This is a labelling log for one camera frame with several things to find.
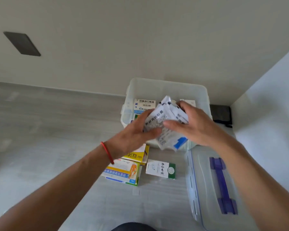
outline red string bracelet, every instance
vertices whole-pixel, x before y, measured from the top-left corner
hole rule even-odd
[[[110,163],[111,163],[111,164],[115,164],[115,162],[113,162],[113,158],[112,158],[112,156],[110,155],[110,153],[109,153],[106,145],[105,145],[103,142],[101,142],[101,145],[104,147],[104,149],[105,149],[105,151],[106,151],[106,153],[107,153],[107,155],[108,155],[108,158],[109,158],[109,160],[110,160]]]

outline plastic sachet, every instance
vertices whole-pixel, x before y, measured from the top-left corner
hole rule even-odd
[[[145,131],[149,131],[153,128],[161,127],[162,133],[156,138],[158,146],[162,150],[170,147],[174,151],[177,151],[186,143],[187,138],[178,132],[167,129],[163,125],[164,120],[175,120],[183,124],[188,123],[187,114],[176,103],[172,103],[169,96],[165,96],[154,111],[146,118],[144,129]]]

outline person's left hand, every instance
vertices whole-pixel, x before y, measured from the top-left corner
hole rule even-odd
[[[113,159],[123,157],[127,153],[141,147],[146,141],[157,138],[162,133],[161,128],[143,132],[144,121],[152,111],[153,109],[143,112],[136,120],[128,124],[124,130],[105,142]]]

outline white circular logo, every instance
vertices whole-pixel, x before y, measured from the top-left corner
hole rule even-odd
[[[168,171],[169,174],[174,174],[174,168],[173,167],[169,167],[167,169],[167,171]]]

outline purple handle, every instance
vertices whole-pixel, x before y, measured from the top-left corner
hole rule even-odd
[[[210,166],[211,169],[215,170],[217,181],[219,183],[219,189],[222,197],[217,198],[217,201],[219,202],[219,207],[222,214],[238,214],[237,204],[235,200],[229,197],[227,184],[223,174],[223,169],[226,169],[224,161],[221,158],[210,157]]]

